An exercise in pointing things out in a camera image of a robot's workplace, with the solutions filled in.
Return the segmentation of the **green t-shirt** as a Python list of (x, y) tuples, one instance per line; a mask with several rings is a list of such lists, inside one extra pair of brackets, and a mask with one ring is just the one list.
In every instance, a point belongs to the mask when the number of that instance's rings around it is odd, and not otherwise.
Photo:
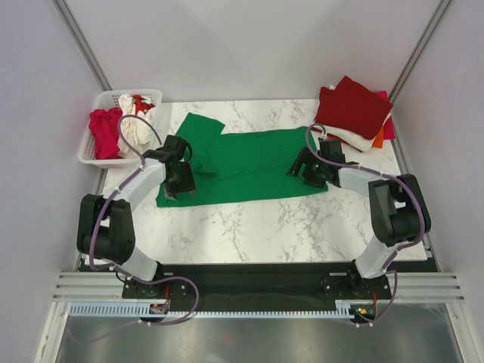
[(196, 191), (169, 200), (159, 191), (159, 208), (205, 206), (304, 197), (324, 193), (327, 186), (306, 185), (288, 169), (307, 144), (304, 126), (262, 132), (223, 133), (224, 124), (189, 113), (177, 136), (192, 147), (191, 167)]

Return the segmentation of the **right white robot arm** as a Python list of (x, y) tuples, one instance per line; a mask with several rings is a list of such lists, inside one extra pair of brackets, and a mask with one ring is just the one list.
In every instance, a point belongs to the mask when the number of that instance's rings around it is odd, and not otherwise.
[(384, 275), (401, 250), (423, 240), (431, 229), (430, 214), (415, 175), (387, 175), (346, 162), (342, 151), (313, 152), (304, 147), (287, 175), (302, 174), (303, 183), (316, 188), (331, 184), (367, 197), (373, 237), (353, 261), (355, 274), (346, 279), (354, 297), (364, 297), (374, 288), (374, 278)]

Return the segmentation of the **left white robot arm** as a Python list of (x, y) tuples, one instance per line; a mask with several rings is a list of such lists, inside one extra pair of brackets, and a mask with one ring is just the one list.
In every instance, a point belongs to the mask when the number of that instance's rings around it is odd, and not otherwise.
[(166, 279), (157, 274), (160, 264), (136, 247), (132, 214), (140, 202), (161, 187), (165, 198), (196, 190), (189, 158), (184, 150), (161, 147), (144, 153), (139, 166), (117, 186), (104, 194), (87, 194), (80, 203), (77, 250), (89, 262), (103, 260), (137, 281), (149, 297), (166, 289)]

